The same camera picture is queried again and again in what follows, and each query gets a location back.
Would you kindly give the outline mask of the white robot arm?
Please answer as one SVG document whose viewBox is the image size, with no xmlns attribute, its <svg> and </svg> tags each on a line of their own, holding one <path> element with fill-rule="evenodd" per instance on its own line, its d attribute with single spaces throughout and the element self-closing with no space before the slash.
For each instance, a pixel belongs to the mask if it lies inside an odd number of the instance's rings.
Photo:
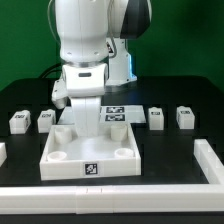
<svg viewBox="0 0 224 224">
<path fill-rule="evenodd" d="M 101 97 L 109 79 L 107 43 L 114 38 L 136 39 L 150 26 L 150 0 L 54 0 L 60 39 L 62 73 L 52 101 L 73 108 L 76 133 L 99 132 Z"/>
</svg>

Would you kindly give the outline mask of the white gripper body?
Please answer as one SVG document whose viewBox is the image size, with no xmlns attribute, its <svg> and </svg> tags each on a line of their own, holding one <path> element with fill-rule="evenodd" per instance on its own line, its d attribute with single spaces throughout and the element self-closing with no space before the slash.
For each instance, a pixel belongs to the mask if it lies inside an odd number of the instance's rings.
<svg viewBox="0 0 224 224">
<path fill-rule="evenodd" d="M 70 100 L 75 130 L 78 136 L 92 137 L 99 133 L 101 97 L 105 94 L 108 66 L 62 67 L 61 77 L 55 81 L 52 102 L 63 109 Z"/>
</svg>

